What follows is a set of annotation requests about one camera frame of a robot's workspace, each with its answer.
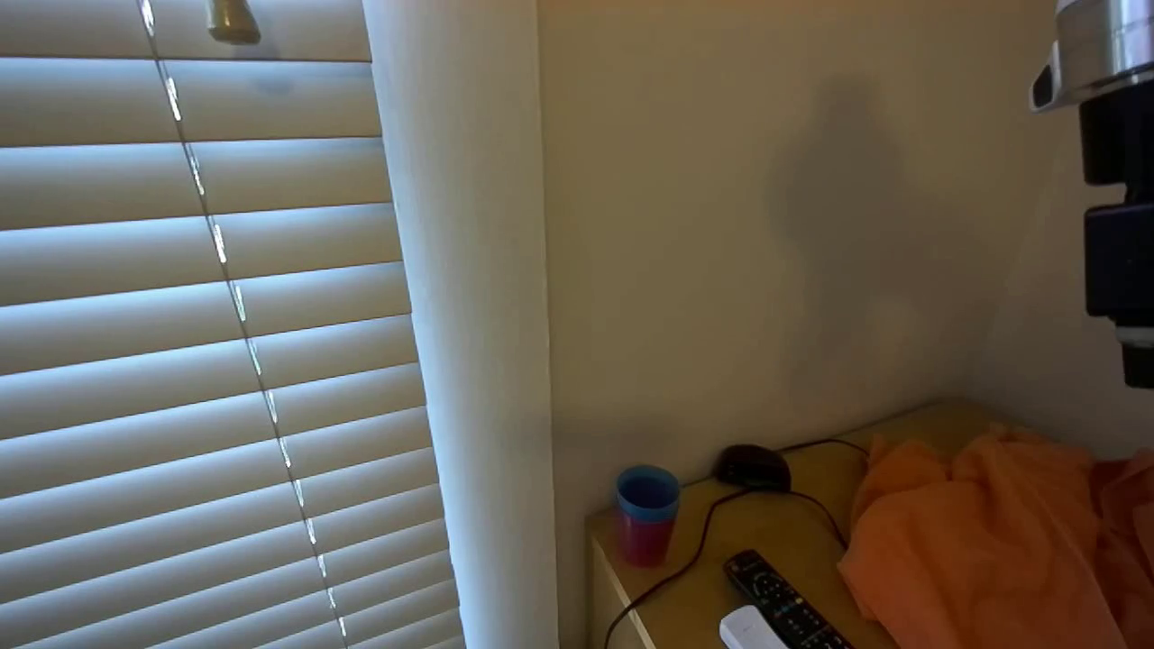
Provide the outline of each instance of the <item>window blind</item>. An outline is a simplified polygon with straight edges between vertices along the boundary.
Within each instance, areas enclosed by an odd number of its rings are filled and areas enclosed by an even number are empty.
[[[0,646],[460,646],[359,0],[0,0]]]

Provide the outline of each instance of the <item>window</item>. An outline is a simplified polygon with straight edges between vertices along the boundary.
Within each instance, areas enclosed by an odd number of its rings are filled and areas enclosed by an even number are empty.
[[[0,2],[0,646],[460,646],[359,0]]]

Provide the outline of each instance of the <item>table surface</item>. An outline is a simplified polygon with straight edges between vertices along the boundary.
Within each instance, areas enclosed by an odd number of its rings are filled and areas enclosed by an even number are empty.
[[[871,437],[924,437],[943,451],[955,451],[993,420],[997,420],[997,414],[993,414],[979,402],[942,401],[883,417],[875,425],[863,425],[841,441],[864,447]],[[864,455],[842,443],[819,443],[788,451],[786,461],[792,472],[792,489],[819,496],[834,519],[819,504],[788,492],[747,492],[721,504],[714,510],[699,563],[636,612],[636,625],[644,628],[651,646],[721,646],[716,621],[727,608],[741,605],[741,599],[723,579],[721,567],[727,556],[741,548],[758,548],[858,649],[893,646],[883,634],[883,628],[863,621],[850,590],[836,573],[836,558],[842,556],[842,548],[834,527],[846,537],[850,496],[864,472]],[[658,567],[632,567],[619,558],[614,510],[592,519],[593,563],[603,563],[609,579],[615,579],[615,605],[624,605],[624,599],[637,599],[649,585],[662,579],[668,573],[678,573],[691,558],[706,509],[723,492],[731,492],[731,485],[716,480],[686,481],[670,550]]]

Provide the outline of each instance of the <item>white wall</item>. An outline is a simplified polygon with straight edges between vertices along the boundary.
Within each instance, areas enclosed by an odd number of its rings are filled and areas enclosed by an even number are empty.
[[[542,0],[562,646],[583,514],[960,391],[1057,123],[1051,0]]]
[[[532,0],[369,0],[472,649],[557,646]]]
[[[1113,324],[1085,318],[1082,211],[1119,200],[1119,186],[1082,185],[1077,111],[1037,115],[1061,125],[1061,156],[1031,207],[997,318],[972,365],[972,396],[1044,433],[1130,455],[1154,443],[1154,390],[1130,390]]]

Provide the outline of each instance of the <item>plastic cup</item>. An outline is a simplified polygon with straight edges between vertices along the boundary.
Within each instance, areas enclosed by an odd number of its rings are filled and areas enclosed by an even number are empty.
[[[678,521],[678,492],[678,475],[656,463],[632,463],[615,475],[615,539],[626,563],[662,563]]]

